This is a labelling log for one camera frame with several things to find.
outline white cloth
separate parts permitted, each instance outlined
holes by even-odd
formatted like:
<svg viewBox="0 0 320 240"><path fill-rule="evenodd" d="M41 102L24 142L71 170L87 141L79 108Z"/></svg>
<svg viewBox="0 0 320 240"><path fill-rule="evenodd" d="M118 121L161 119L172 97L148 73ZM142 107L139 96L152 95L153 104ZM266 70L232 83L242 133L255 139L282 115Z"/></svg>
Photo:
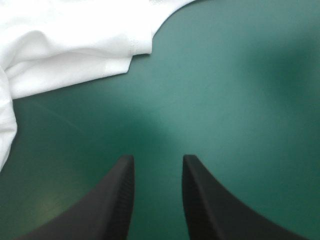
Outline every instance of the white cloth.
<svg viewBox="0 0 320 240"><path fill-rule="evenodd" d="M0 171L17 131L12 99L126 73L193 0L0 0Z"/></svg>

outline black object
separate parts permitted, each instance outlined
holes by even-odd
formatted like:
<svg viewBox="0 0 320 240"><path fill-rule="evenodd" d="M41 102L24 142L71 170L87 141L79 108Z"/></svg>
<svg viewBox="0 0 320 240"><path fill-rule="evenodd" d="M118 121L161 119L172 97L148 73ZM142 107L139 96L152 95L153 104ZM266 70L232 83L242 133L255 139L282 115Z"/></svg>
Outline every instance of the black object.
<svg viewBox="0 0 320 240"><path fill-rule="evenodd" d="M69 210L17 240L125 240L134 192L134 158L125 155Z"/></svg>
<svg viewBox="0 0 320 240"><path fill-rule="evenodd" d="M182 195L191 240L303 240L226 190L195 155L183 157Z"/></svg>

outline green surface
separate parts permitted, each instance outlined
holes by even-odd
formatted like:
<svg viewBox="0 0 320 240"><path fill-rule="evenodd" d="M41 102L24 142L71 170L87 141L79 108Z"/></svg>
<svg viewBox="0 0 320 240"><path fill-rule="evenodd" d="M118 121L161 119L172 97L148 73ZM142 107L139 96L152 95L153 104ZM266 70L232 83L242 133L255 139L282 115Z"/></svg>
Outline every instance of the green surface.
<svg viewBox="0 0 320 240"><path fill-rule="evenodd" d="M136 165L129 240L188 239L182 156L250 207L320 238L320 1L207 0L174 14L129 73L14 101L0 239L47 222L121 154Z"/></svg>

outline white t-shirt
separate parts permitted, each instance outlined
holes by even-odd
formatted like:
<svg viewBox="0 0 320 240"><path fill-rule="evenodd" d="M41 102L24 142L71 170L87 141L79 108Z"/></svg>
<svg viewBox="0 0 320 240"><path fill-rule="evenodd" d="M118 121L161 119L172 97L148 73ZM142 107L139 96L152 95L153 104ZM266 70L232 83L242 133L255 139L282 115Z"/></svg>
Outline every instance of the white t-shirt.
<svg viewBox="0 0 320 240"><path fill-rule="evenodd" d="M17 131L12 99L128 71L193 0L0 0L0 171Z"/></svg>

